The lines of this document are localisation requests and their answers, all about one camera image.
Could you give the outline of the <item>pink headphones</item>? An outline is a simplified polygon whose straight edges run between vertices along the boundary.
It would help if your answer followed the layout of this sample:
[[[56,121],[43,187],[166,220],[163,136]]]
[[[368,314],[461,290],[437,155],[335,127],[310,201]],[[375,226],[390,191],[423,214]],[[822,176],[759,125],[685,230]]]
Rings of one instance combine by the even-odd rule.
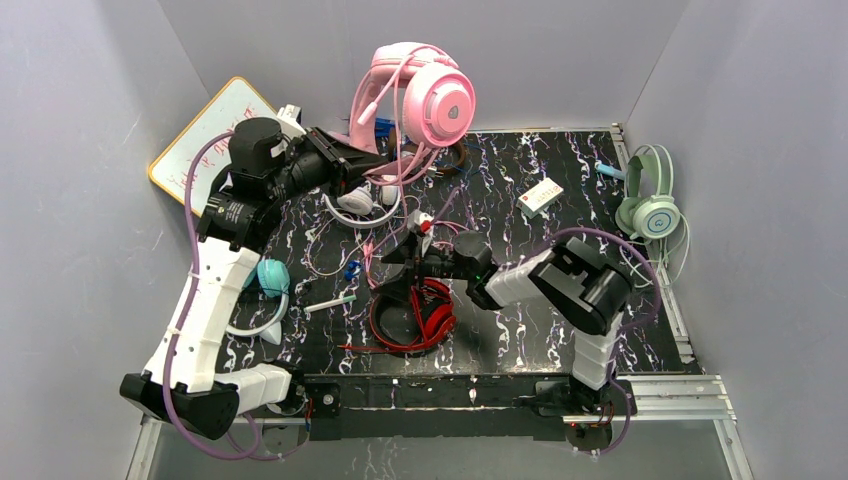
[[[457,143],[469,130],[477,98],[468,76],[444,50],[406,41],[376,49],[355,92],[348,133],[331,137],[375,153],[376,111],[395,89],[404,92],[402,131],[423,155]]]

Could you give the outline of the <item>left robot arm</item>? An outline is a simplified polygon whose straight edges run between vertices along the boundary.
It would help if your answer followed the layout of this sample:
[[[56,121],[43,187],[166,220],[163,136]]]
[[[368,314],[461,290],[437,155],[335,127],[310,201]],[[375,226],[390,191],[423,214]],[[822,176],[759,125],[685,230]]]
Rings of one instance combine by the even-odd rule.
[[[357,148],[321,128],[290,138],[278,120],[258,117],[210,140],[189,169],[221,142],[228,144],[232,183],[210,191],[198,219],[184,206],[192,252],[186,283],[155,353],[119,388],[125,400],[192,442],[217,440],[237,417],[288,395],[293,374],[282,364],[215,370],[234,307],[259,274],[283,205],[319,187],[333,196],[349,193],[389,162],[375,148]]]

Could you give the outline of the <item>teal white cat-ear headphones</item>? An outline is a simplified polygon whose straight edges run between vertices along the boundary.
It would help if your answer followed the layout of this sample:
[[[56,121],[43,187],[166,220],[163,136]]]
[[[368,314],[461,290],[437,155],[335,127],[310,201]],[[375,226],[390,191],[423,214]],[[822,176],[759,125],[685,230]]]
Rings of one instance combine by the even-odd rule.
[[[279,300],[276,310],[264,324],[247,329],[228,325],[226,333],[244,338],[259,336],[264,341],[279,346],[283,337],[281,322],[289,307],[290,274],[283,262],[265,259],[260,260],[248,276],[244,290],[247,290],[254,279],[257,280],[259,290],[265,297]]]

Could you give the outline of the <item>red headphones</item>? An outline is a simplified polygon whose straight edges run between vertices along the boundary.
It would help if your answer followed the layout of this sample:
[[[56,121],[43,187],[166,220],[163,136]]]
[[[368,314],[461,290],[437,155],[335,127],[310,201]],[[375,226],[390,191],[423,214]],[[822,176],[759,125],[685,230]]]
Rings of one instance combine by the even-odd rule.
[[[450,287],[435,279],[426,279],[420,288],[410,290],[408,310],[412,313],[416,336],[411,343],[393,339],[381,325],[382,314],[390,307],[403,302],[378,295],[369,311],[369,323],[376,340],[378,352],[392,355],[423,355],[436,348],[453,331],[457,318]]]

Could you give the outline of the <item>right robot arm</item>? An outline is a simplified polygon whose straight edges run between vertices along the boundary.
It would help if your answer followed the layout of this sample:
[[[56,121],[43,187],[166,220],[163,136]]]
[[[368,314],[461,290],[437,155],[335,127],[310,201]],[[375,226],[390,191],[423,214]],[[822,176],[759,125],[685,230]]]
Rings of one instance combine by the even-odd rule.
[[[369,322],[380,352],[426,353],[453,330],[457,317],[446,280],[463,280],[466,296],[480,309],[501,310],[542,300],[574,328],[575,359],[567,381],[523,404],[590,412],[608,401],[613,346],[632,293],[628,277],[577,238],[500,266],[480,232],[458,234],[449,248],[426,245],[409,233],[384,258],[400,271],[373,288]]]

